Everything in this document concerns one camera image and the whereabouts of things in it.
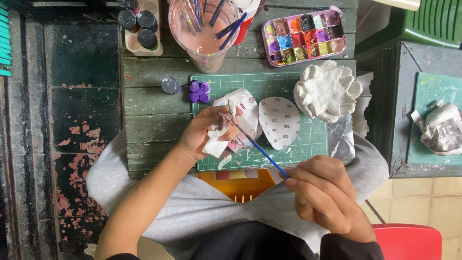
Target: orange plastic stool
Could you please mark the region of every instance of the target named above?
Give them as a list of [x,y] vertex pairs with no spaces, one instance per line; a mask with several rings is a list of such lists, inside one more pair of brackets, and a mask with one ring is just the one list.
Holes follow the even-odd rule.
[[259,169],[258,178],[214,180],[211,172],[199,173],[197,177],[223,192],[236,202],[248,202],[276,185],[267,169]]

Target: purple palette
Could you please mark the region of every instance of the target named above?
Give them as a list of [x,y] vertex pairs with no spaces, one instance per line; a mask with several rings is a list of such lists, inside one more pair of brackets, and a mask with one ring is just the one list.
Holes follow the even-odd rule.
[[282,67],[342,53],[347,43],[340,16],[329,9],[267,21],[261,32],[269,63]]

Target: green cutting mat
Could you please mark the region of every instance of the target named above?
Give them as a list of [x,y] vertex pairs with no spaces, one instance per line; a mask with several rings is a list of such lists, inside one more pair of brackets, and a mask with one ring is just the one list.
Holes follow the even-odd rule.
[[[223,97],[239,88],[247,89],[257,102],[268,97],[283,97],[295,104],[293,89],[300,79],[300,72],[283,73],[254,73],[254,74],[197,74],[190,77],[191,80],[205,81],[210,84],[210,102],[202,104],[200,101],[192,104],[193,116],[205,107],[212,106],[214,100]],[[282,150],[271,147],[265,134],[256,141],[261,148],[270,155],[281,167],[287,167],[300,161],[307,160],[315,155],[327,155],[327,125],[318,118],[311,119],[301,111],[301,125],[295,141]],[[217,171],[218,164],[227,155],[232,155],[232,160],[221,170],[239,170],[250,168],[275,168],[266,157],[255,147],[235,154],[228,148],[224,156],[215,158],[212,155],[197,162],[197,170],[200,172]]]
[[[431,112],[428,106],[437,99],[445,103],[451,102],[459,110],[462,108],[462,78],[419,72],[415,89],[414,109],[422,118],[426,118]],[[462,165],[462,154],[436,155],[420,141],[421,135],[419,128],[413,123],[407,163]]]

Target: green stool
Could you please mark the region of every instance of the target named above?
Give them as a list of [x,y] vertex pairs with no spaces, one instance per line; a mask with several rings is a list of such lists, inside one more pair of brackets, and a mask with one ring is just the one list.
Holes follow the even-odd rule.
[[392,7],[388,26],[358,43],[355,56],[399,41],[458,49],[461,37],[462,0],[422,0],[415,12]]

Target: paint bottle holder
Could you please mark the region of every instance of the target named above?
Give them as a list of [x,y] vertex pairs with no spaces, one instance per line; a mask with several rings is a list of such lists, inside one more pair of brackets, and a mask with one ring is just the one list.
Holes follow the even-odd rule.
[[347,44],[336,10],[272,19],[261,32],[268,62],[274,67],[334,56]]
[[162,46],[160,40],[160,15],[159,15],[159,0],[138,0],[138,5],[140,6],[140,11],[148,10],[151,11],[156,17],[158,23],[158,29],[154,33],[157,37],[159,46],[155,50],[148,50],[141,46],[138,42],[138,31],[133,33],[125,30],[125,46],[129,51],[131,51],[135,56],[161,56],[164,52],[164,47]]

